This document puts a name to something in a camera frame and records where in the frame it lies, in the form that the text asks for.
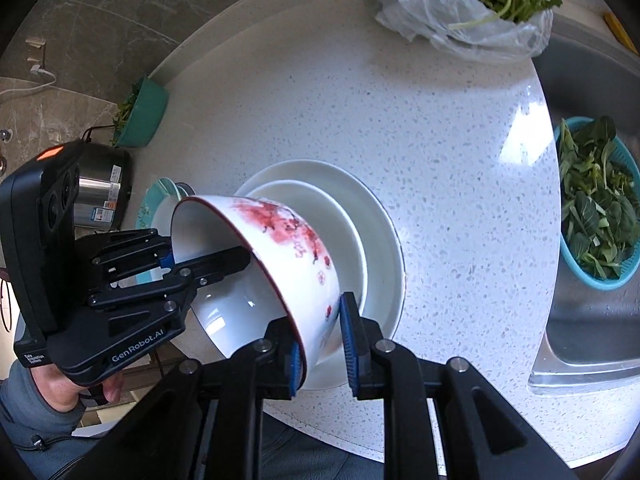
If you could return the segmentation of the person's left forearm grey sleeve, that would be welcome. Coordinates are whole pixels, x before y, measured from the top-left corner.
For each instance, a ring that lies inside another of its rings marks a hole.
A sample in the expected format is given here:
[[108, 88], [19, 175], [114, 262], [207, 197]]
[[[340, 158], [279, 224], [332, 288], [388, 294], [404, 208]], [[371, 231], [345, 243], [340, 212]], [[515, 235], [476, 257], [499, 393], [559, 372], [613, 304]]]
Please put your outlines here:
[[86, 411], [80, 395], [73, 411], [55, 411], [40, 396], [30, 370], [14, 361], [1, 383], [1, 427], [35, 478], [61, 479], [103, 437], [77, 437]]

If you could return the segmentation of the person's left hand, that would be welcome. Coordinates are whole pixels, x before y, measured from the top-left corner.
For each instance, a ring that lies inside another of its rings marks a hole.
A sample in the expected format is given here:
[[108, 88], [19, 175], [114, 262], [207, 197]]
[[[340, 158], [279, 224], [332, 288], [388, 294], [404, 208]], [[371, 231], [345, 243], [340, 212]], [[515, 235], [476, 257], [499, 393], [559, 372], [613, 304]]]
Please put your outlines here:
[[[79, 395], [85, 390], [85, 387], [78, 386], [68, 379], [54, 364], [32, 368], [30, 374], [43, 400], [50, 408], [60, 413], [73, 411], [79, 402]], [[119, 401], [124, 382], [123, 372], [118, 372], [102, 382], [104, 398], [108, 403]]]

